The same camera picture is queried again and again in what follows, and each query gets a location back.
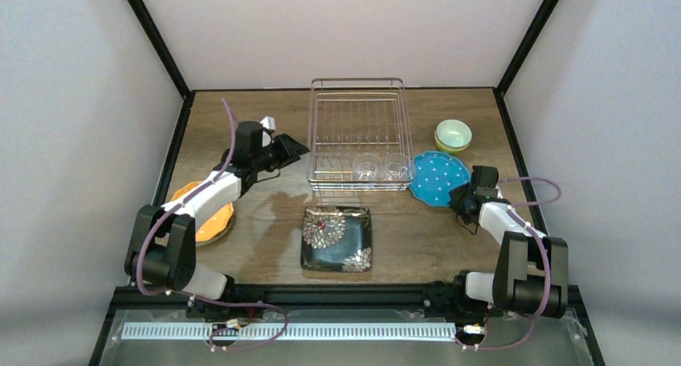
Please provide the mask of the blue polka dot plate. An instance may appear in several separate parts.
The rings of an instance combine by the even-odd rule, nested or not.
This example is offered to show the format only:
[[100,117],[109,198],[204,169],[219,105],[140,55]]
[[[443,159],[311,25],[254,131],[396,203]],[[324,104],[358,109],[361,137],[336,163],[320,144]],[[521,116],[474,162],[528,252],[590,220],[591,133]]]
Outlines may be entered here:
[[414,157],[413,196],[432,207],[448,208],[450,191],[465,185],[471,174],[463,162],[441,151],[426,151]]

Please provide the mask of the yellow green bowl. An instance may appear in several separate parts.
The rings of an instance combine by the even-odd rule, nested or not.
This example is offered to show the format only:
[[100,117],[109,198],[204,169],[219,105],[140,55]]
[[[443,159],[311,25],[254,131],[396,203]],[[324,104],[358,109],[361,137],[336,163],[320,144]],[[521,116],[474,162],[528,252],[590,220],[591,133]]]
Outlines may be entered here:
[[438,149],[439,151],[442,151],[442,152],[444,152],[444,153],[449,153],[449,154],[452,154],[452,155],[464,151],[464,150],[467,149],[467,148],[469,147],[469,145],[470,145],[470,142],[468,142],[467,144],[465,144],[465,145],[463,145],[463,146],[458,146],[458,147],[455,147],[455,146],[452,146],[452,145],[448,145],[448,144],[444,143],[444,142],[439,138],[439,136],[438,136],[437,133],[434,134],[434,142],[435,142],[435,145],[436,145],[436,147],[437,147],[437,149]]

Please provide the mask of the pale green glass bowl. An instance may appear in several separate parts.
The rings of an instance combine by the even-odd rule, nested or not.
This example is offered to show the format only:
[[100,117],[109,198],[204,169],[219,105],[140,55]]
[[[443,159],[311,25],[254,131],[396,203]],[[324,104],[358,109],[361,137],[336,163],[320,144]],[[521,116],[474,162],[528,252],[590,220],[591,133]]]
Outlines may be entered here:
[[444,143],[455,147],[463,146],[472,141],[471,129],[461,120],[443,120],[437,125],[435,133]]

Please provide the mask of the metal wire dish rack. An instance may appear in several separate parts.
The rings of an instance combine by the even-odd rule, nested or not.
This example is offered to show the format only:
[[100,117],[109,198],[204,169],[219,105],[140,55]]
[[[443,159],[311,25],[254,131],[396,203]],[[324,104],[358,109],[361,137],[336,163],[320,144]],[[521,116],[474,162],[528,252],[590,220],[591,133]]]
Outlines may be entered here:
[[316,192],[402,191],[411,181],[354,181],[353,160],[392,153],[414,167],[406,85],[398,77],[315,78],[308,116],[307,179]]

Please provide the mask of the small clear plastic cup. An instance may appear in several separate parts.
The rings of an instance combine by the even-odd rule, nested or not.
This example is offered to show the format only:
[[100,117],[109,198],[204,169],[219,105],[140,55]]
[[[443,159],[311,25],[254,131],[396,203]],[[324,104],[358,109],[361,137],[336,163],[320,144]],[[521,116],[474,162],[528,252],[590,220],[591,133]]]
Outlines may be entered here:
[[354,181],[379,181],[383,173],[382,159],[371,152],[357,155],[352,163]]

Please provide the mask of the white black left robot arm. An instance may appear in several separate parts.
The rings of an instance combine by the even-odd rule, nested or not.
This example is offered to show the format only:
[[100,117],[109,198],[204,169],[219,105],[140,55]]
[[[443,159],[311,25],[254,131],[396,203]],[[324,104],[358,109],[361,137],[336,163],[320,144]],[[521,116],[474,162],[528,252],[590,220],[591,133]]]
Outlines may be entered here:
[[258,182],[300,160],[309,148],[286,133],[274,134],[263,121],[231,129],[230,147],[198,186],[163,205],[141,207],[133,225],[124,271],[143,295],[172,291],[204,299],[222,298],[229,276],[198,264],[199,229],[225,205]]

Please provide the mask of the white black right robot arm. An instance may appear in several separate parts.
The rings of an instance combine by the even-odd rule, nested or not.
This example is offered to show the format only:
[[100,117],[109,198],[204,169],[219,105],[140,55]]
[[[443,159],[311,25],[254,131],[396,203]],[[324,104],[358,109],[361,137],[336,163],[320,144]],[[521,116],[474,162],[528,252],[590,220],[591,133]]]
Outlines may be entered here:
[[450,191],[457,222],[486,230],[500,244],[492,273],[459,274],[468,299],[503,311],[559,319],[568,305],[569,250],[524,220],[498,187],[498,170],[475,165],[468,183]]

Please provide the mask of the black floral square plate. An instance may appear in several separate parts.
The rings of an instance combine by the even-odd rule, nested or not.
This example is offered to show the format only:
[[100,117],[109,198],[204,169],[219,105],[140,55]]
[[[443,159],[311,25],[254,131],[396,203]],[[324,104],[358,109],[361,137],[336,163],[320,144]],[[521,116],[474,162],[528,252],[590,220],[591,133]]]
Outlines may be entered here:
[[373,266],[369,208],[311,205],[304,211],[300,265],[304,270],[365,273]]

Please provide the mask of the orange polka dot plate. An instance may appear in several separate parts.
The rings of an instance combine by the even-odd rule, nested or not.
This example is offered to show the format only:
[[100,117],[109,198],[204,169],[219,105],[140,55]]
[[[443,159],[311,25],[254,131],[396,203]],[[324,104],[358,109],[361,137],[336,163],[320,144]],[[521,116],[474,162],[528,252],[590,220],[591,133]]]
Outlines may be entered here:
[[[171,201],[176,201],[180,197],[190,193],[198,187],[200,181],[191,181],[174,192]],[[230,229],[234,218],[234,205],[225,204],[212,217],[201,225],[196,233],[196,246],[207,246],[223,237]]]

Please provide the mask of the black aluminium frame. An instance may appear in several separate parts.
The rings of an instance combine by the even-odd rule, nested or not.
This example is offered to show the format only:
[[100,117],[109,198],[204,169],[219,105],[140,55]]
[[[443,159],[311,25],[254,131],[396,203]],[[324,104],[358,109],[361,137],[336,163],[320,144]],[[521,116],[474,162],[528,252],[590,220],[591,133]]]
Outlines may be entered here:
[[[197,92],[189,89],[186,84],[144,0],[127,1],[183,100],[169,150],[166,153],[165,162],[161,170],[161,177],[154,194],[153,204],[160,205],[162,198],[168,193],[169,184],[175,170],[177,157],[186,133],[191,108],[194,105]],[[507,105],[504,101],[504,96],[511,87],[513,80],[519,73],[530,50],[539,38],[541,31],[544,29],[559,1],[542,0],[507,70],[504,72],[499,84],[492,88],[492,94],[495,97],[496,107],[500,113],[501,122],[506,132],[516,168],[521,174],[527,173],[528,169],[508,113]],[[256,284],[243,284],[237,285],[236,290],[256,291],[260,296],[272,296],[275,299],[275,304],[281,307],[293,307],[295,310],[301,311],[325,311],[328,309],[334,311],[359,311],[360,309],[383,311],[390,308],[397,311],[414,311],[417,307],[423,305],[426,300],[430,300],[436,303],[435,312],[437,315],[452,316],[456,319],[469,317],[469,313],[464,311],[461,303],[463,294],[463,277],[461,275],[456,276],[452,283],[437,281],[414,284],[321,284],[312,286],[258,286]],[[144,297],[139,291],[134,291],[132,285],[117,287],[89,363],[91,365],[103,364],[104,357],[109,349],[107,343],[112,340],[114,315],[118,311],[169,310],[172,307],[179,308],[182,302],[184,302],[184,298],[179,296]]]

